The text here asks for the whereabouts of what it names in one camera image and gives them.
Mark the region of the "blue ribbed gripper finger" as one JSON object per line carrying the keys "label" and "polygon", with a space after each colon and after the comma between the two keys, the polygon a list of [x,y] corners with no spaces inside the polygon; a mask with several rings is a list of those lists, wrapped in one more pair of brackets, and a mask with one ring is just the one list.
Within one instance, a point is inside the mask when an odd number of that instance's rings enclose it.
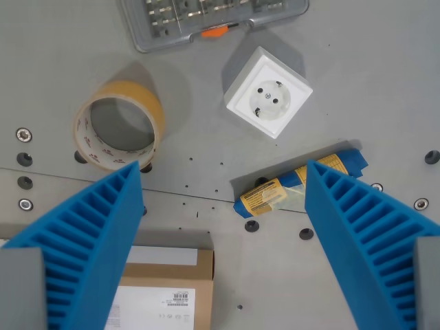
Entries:
{"label": "blue ribbed gripper finger", "polygon": [[143,215],[140,165],[132,162],[3,245],[42,254],[49,329],[104,329]]}
{"label": "blue ribbed gripper finger", "polygon": [[305,210],[358,329],[416,329],[414,246],[439,225],[313,160]]}

